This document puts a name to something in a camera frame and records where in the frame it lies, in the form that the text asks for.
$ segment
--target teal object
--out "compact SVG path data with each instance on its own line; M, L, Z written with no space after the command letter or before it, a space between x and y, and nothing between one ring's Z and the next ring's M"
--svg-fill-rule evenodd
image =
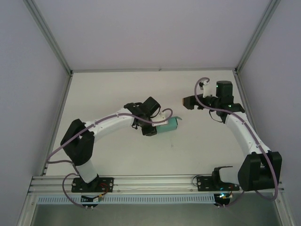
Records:
M178 119L182 120L180 117L171 117L168 120L167 125L156 126L157 133L164 133L175 130L178 128Z

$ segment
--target purple cable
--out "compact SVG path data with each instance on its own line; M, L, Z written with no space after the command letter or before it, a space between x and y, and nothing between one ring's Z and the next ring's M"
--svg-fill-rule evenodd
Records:
M80 205L80 204L76 203L75 201L73 201L72 198L70 198L70 197L68 196L68 194L67 194L67 192L66 192L66 190L65 190L65 181L66 181L67 177L69 177L69 176L71 176L71 175L78 176L78 175L75 174L75 173L69 173L67 176L65 176L65 178L63 179L63 183L62 183L62 189L63 189L63 192L64 192L65 196L67 197L67 199L68 199L70 202L72 202L74 205L76 205L76 206L78 206L78 207L81 207L81 208L84 208L84 209L85 209L85 207L84 207L83 205Z
M75 165L73 164L73 162L70 161L70 160L46 161L46 163L48 163L48 164L57 164L57 163L62 163L62 162L70 163L73 166L75 172L77 174L79 174L79 171L77 170L77 168L75 167Z
M165 122L165 121L168 121L168 120L173 116L173 113L174 113L174 112L173 112L173 110L172 110L171 108L166 108L166 109L164 109L162 112L167 111L167 110L170 111L170 115L169 115L166 119L161 120L161 121L148 121L148 120L145 120L145 119L143 119L143 118L140 118L140 117L138 117L138 116L135 116L135 115L129 114L129 113L120 113L120 114L118 114L118 115L116 115L116 114L109 115L109 116L107 116L107 117L104 117L104 118L102 118L102 119L96 121L95 124L92 124L92 125L90 125L90 126L84 128L82 131L78 132L78 133L75 134L73 137L71 137L68 141L66 141L62 146L60 146L59 148L55 149L55 150L47 157L46 163L48 163L48 164L55 164L55 163L61 163L61 162L71 163L72 166L74 167L76 173L77 173L77 174L75 174L75 173L69 173L69 174L63 179L62 189L63 189L63 193L65 194L65 196L67 197L67 199L68 199L70 202L72 202L74 205L76 205L76 206L78 206L78 207L81 207L81 208L85 208L84 206L82 206L82 205L76 203L75 201L73 201L73 200L68 196L68 194L67 194L67 192L65 191L65 188L64 188L65 181L66 181L67 177L69 177L69 176L71 176L71 175L78 176L78 175L79 175L79 172L77 171L77 169L76 169L76 167L74 166L73 162L70 161L70 160L49 161L49 159L50 159L54 154L56 154L58 151L60 151L62 148L64 148L66 145L68 145L70 142L72 142L75 138L77 138L77 137L78 137L79 135L81 135L82 133L84 133L84 132L87 131L88 129L94 127L95 125L97 125L97 124L99 124L99 123L101 123L101 122L103 122L103 121L105 121L105 120L108 120L108 119L111 119L111 118L115 118L115 117L120 117L120 116L131 116L131 117L133 117L133 118L139 119L139 120L141 120L141 121L143 121L143 122L146 122L146 123L149 123L149 124L158 124L158 123L163 123L163 122Z
M262 152L264 158L266 159L266 161L267 161L267 163L268 163L269 169L271 170L271 174L272 174L272 177L273 177L273 180L274 180L274 186L275 186L275 194L274 194L274 196L273 196L272 198L267 198L267 197L265 197L264 195L262 195L262 194L261 194L260 192L258 192L258 191L255 191L255 192L256 192L261 198L263 198L263 199L266 199L266 200L269 200L269 201L274 201L274 200L276 200L276 198L277 198L277 196L278 196L278 183L277 183L276 174L275 174L275 171L274 171L274 169L273 169L273 166L272 166L271 161L269 160L267 154L264 152L264 149L262 148L261 144L259 143L259 141L258 141L256 135L253 133L253 131L252 131L252 129L249 127L249 125L247 125L247 124L245 123L245 120L242 119L239 115L237 115L237 114L235 114L235 113L233 113L233 112L231 112L231 111L228 111L228 110L208 107L208 106L204 105L204 104L199 100L198 94L197 94L197 88L198 88L199 83L200 83L202 80L207 80L208 82L210 81L210 79L207 78L207 77L203 77L203 78L201 78L201 79L199 79L199 80L197 81L196 85L194 86L194 96L195 96L197 102L198 102L202 107L204 107L204 108L206 108L206 109L213 110L213 111L217 111L217 112L225 112L225 113L228 113L228 114L232 114L232 115L234 115L236 118L238 118L238 119L245 125L245 127L246 127L246 128L248 129L248 131L250 132L250 134L251 134L252 138L254 139L256 145L258 146L258 148L260 149L260 151Z
M72 141L73 141L75 138L77 138L79 135L81 135L82 133L86 132L88 129L94 127L95 125L97 125L97 124L99 124L99 123L101 123L101 122L103 122L103 121L105 121L105 120L108 120L108 119L111 119L111 118L115 118L115 117L120 117L120 116L131 116L131 117L133 117L133 118L136 118L136 119L138 119L138 120L140 120L140 121L143 121L143 122L146 122L146 123L149 123L149 124L159 124L159 123L163 123L163 122L165 122L165 121L168 121L168 120L173 116L173 113L174 113L174 112L173 112L173 110L170 109L170 108L166 108L166 109L164 109L162 112L167 111L167 110L170 111L170 115L169 115L166 119L161 120L161 121L148 121L148 120L145 120L145 119L143 119L143 118L140 118L140 117L138 117L138 116L136 116L136 115L129 114L129 113L120 113L120 114L118 114L118 115L113 114L113 115L109 115L109 116L107 116L107 117L104 117L104 118L102 118L102 119L96 121L95 124L92 124L92 125L90 125L90 126L84 128L82 131L78 132L78 133L75 134L73 137L71 137L68 141L66 141L62 146L60 146L59 148L55 149L55 150L47 157L46 162L48 163L48 162L49 162L49 159L50 159L53 155L55 155L55 154L56 154L58 151L60 151L62 148L66 147L70 142L72 142Z

